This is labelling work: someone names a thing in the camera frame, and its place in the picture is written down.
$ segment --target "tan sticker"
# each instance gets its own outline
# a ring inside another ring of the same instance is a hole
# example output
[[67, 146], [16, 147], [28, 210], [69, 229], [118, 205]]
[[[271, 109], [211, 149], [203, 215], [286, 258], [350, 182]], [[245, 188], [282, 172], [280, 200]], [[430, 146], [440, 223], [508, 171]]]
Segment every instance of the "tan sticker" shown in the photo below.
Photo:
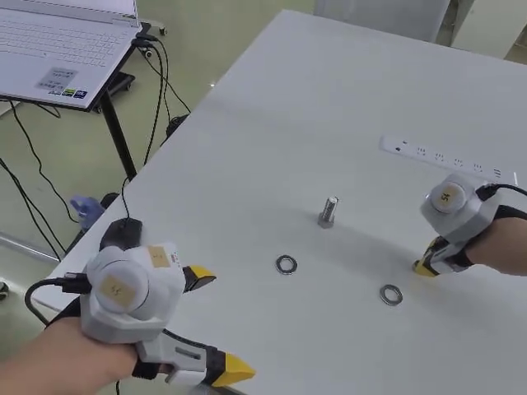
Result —
[[99, 291], [124, 308], [129, 307], [135, 298], [135, 290], [131, 286], [111, 275], [102, 281]]
[[153, 267], [170, 267], [164, 248], [149, 245], [148, 252], [150, 253]]
[[454, 199], [458, 194], [458, 190], [451, 185], [447, 186], [445, 189], [443, 189], [443, 192], [441, 193], [441, 196], [439, 197], [439, 204], [441, 204], [443, 207], [450, 205], [450, 200]]

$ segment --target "floor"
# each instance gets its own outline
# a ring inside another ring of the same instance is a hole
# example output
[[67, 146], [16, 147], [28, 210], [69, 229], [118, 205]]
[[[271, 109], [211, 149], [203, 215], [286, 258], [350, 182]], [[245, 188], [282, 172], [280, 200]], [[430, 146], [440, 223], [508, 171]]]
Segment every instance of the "floor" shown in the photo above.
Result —
[[[171, 82], [193, 108], [277, 12], [288, 8], [311, 13], [313, 0], [138, 0], [138, 8], [142, 17], [164, 21], [168, 26], [169, 35], [163, 40], [170, 55]], [[439, 44], [449, 44], [454, 20], [453, 7], [445, 19]], [[510, 60], [527, 64], [527, 50], [514, 47]], [[115, 104], [133, 158], [139, 165], [152, 129], [158, 77], [138, 54], [131, 58], [125, 71], [138, 79], [131, 92], [121, 95]], [[172, 97], [170, 108], [173, 114], [185, 112]], [[62, 119], [58, 120], [32, 105], [21, 105], [18, 111], [42, 158], [44, 172], [64, 197], [81, 194], [102, 198], [109, 191], [119, 190], [124, 172], [102, 116], [62, 111]], [[163, 114], [154, 147], [163, 138], [166, 121]], [[68, 220], [60, 201], [39, 177], [37, 163], [10, 114], [0, 118], [0, 131], [0, 157], [49, 218], [57, 236], [69, 244], [78, 232], [78, 225]], [[0, 172], [0, 185], [0, 230], [44, 247], [17, 190], [4, 172]], [[7, 282], [13, 290], [0, 303], [0, 360], [41, 330], [36, 319], [25, 310], [22, 295], [30, 284], [46, 277], [52, 269], [51, 264], [0, 247], [0, 281]], [[125, 395], [146, 391], [174, 393], [173, 388], [163, 383], [129, 380], [122, 386]], [[114, 391], [107, 388], [103, 393]]]

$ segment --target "washer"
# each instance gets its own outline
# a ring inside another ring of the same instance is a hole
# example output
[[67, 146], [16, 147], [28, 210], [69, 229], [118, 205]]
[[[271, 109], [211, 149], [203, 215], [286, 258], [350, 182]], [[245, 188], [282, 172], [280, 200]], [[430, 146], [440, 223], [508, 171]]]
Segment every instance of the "washer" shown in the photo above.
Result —
[[[289, 270], [284, 269], [282, 267], [283, 261], [291, 262], [291, 264], [293, 265], [292, 268]], [[281, 255], [280, 257], [278, 257], [275, 263], [275, 266], [277, 267], [277, 270], [280, 274], [289, 275], [289, 274], [293, 274], [294, 272], [296, 272], [296, 269], [298, 268], [298, 263], [296, 263], [296, 259], [294, 259], [290, 255]]]
[[[387, 290], [392, 290], [393, 292], [395, 292], [396, 298], [394, 300], [390, 299], [386, 295]], [[403, 292], [401, 292], [401, 290], [397, 286], [392, 286], [391, 284], [386, 284], [385, 286], [380, 288], [379, 295], [380, 299], [385, 302], [388, 306], [396, 306], [403, 301]]]

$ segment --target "laptop sticker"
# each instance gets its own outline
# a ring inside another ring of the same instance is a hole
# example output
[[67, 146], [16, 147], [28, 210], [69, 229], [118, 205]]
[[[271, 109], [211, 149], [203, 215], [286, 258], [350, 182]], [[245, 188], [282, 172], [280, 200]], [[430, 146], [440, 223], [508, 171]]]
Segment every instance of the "laptop sticker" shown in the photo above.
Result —
[[77, 72], [75, 70], [53, 67], [44, 78], [36, 84], [36, 87], [39, 89], [46, 89], [47, 91], [64, 91], [76, 75]]
[[77, 91], [73, 97], [75, 99], [84, 99], [87, 94], [88, 94], [88, 92], [86, 92], [86, 91]]
[[75, 95], [75, 92], [75, 89], [65, 89], [63, 92], [63, 96], [73, 96]]

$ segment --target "hand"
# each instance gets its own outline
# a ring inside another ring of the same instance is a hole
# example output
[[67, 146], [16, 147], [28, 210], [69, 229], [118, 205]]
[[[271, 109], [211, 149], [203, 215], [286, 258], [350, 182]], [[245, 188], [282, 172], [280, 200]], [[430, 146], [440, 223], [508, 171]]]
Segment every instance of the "hand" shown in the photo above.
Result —
[[476, 243], [467, 248], [467, 257], [501, 273], [527, 276], [527, 221], [502, 218], [494, 221]]
[[129, 377], [137, 359], [133, 346], [92, 340], [79, 318], [63, 318], [0, 365], [0, 388], [19, 395], [93, 394]]

